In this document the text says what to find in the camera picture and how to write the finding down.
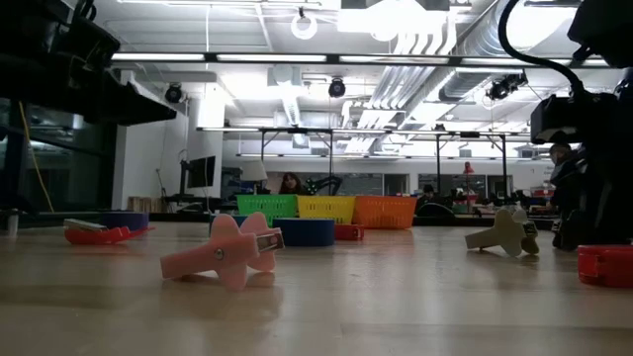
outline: security camera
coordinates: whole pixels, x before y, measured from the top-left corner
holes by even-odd
[[[340,98],[345,95],[345,84],[343,84],[343,79],[332,78],[332,83],[329,84],[329,90],[327,92],[331,98]]]
[[[187,98],[187,95],[182,91],[181,83],[171,83],[169,88],[165,92],[165,100],[171,104],[180,104]]]

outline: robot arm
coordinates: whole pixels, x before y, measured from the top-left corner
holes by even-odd
[[[332,186],[331,195],[335,196],[342,182],[343,180],[341,178],[334,176],[319,179],[316,182],[312,179],[308,179],[306,181],[306,193],[312,196],[321,189]]]

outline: green basket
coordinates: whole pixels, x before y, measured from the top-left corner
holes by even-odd
[[[276,218],[294,218],[297,216],[296,195],[238,195],[237,207],[241,215],[261,212],[266,216],[269,226]]]

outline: pink plastic part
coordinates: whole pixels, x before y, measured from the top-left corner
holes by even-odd
[[[231,216],[220,214],[214,219],[211,235],[213,238],[200,247],[162,257],[162,277],[179,278],[213,270],[227,289],[242,290],[246,286],[246,263],[259,257],[255,234],[240,232]]]
[[[265,235],[281,233],[280,228],[268,228],[266,216],[262,213],[251,214],[241,224],[240,230],[243,233],[254,233],[255,235]],[[248,267],[261,272],[270,272],[275,269],[275,251],[262,252],[259,257],[248,261]]]
[[[106,231],[85,231],[68,228],[63,235],[72,244],[114,244],[135,238],[150,230],[153,230],[153,227],[143,228],[134,232],[130,232],[127,227],[116,227]]]

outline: table surface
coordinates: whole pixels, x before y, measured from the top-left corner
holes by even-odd
[[[633,292],[583,285],[576,254],[467,251],[478,228],[367,230],[280,251],[227,292],[214,272],[163,281],[158,258],[205,223],[153,223],[113,246],[60,228],[0,239],[3,355],[631,355]]]

